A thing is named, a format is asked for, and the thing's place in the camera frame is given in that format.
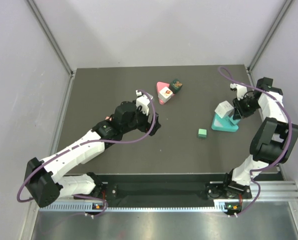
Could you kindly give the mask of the teal cube charger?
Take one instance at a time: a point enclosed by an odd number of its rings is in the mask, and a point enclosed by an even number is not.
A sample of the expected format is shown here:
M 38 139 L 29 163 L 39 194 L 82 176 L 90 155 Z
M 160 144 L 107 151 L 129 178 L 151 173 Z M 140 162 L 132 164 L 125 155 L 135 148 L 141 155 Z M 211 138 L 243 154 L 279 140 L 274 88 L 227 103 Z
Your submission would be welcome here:
M 230 116 L 229 120 L 233 125 L 237 125 L 241 119 L 240 118 L 234 119 L 234 116 L 232 115 Z

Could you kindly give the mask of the grey white cube adapter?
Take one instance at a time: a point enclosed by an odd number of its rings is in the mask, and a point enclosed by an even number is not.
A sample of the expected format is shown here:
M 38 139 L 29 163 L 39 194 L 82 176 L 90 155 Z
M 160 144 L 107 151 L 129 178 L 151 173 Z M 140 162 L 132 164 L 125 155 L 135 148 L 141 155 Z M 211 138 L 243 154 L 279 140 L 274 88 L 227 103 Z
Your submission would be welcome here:
M 215 108 L 215 113 L 221 118 L 225 118 L 230 115 L 230 113 L 234 110 L 234 107 L 227 101 L 223 101 L 217 105 Z

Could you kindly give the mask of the teal triangular power strip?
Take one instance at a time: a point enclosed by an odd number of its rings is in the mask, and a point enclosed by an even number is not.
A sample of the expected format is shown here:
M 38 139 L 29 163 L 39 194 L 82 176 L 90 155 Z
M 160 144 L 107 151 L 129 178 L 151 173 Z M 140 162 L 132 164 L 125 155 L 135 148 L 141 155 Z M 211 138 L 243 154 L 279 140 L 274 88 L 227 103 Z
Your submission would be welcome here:
M 212 130 L 235 133 L 239 129 L 239 126 L 238 124 L 233 125 L 229 118 L 230 116 L 220 118 L 217 114 L 215 114 L 211 125 Z

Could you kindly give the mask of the white tiger cube adapter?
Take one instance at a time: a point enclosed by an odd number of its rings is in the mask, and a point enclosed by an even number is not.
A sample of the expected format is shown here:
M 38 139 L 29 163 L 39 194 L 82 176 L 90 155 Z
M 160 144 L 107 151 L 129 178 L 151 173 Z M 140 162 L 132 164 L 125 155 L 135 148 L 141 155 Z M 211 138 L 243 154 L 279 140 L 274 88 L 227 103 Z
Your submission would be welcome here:
M 173 93 L 167 86 L 165 86 L 158 92 L 158 98 L 159 98 L 160 104 L 165 104 L 168 100 L 171 99 L 172 96 L 173 96 Z

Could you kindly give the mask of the mint green cube charger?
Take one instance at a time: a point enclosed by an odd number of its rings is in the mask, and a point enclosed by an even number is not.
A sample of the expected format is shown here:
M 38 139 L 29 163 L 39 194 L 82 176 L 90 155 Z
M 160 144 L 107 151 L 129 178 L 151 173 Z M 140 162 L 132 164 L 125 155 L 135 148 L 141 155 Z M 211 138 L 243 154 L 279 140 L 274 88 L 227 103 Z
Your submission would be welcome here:
M 200 128 L 198 129 L 198 138 L 206 138 L 207 137 L 207 130 Z

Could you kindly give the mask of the pink triangular power strip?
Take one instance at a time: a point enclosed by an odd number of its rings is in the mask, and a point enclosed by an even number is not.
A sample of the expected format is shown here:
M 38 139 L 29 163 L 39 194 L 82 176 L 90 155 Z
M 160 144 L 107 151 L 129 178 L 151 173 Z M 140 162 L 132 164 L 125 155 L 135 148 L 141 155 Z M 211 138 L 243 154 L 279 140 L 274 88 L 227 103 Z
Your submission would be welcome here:
M 156 84 L 158 99 L 161 105 L 164 105 L 166 102 L 168 102 L 174 95 L 169 86 L 170 84 L 161 81 L 157 82 Z

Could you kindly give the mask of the dark green cube adapter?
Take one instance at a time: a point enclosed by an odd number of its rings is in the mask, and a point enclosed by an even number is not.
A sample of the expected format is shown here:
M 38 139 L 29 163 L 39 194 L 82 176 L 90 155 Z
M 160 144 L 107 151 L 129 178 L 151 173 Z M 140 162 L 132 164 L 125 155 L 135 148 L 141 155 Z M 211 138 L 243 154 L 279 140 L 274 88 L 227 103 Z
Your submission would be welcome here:
M 172 91 L 173 94 L 176 95 L 181 90 L 182 86 L 183 84 L 178 79 L 174 79 L 169 84 L 169 89 Z

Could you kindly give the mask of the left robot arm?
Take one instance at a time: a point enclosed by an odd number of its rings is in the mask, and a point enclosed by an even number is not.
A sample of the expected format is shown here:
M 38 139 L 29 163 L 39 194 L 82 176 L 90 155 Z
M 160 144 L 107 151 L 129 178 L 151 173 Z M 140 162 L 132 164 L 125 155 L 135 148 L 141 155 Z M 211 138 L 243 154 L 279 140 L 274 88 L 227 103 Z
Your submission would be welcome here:
M 94 173 L 70 175 L 79 164 L 85 164 L 114 144 L 124 144 L 123 136 L 139 130 L 152 136 L 160 128 L 158 114 L 149 121 L 151 100 L 143 95 L 133 101 L 123 101 L 109 118 L 97 123 L 84 136 L 58 153 L 42 160 L 28 161 L 24 187 L 39 207 L 46 207 L 58 198 L 84 195 L 97 198 L 102 194 L 102 182 Z

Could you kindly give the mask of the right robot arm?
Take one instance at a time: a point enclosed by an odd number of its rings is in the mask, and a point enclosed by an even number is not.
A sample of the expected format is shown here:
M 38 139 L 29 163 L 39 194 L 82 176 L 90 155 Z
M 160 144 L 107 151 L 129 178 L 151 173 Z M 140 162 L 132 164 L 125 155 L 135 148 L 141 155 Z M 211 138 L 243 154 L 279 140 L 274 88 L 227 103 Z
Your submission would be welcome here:
M 252 95 L 243 93 L 233 104 L 234 120 L 247 118 L 256 110 L 261 110 L 264 120 L 251 142 L 250 155 L 231 170 L 228 182 L 222 185 L 222 192 L 228 198 L 246 192 L 251 180 L 268 166 L 285 163 L 298 139 L 298 125 L 289 124 L 282 110 L 283 91 L 273 86 L 273 79 L 259 79 Z

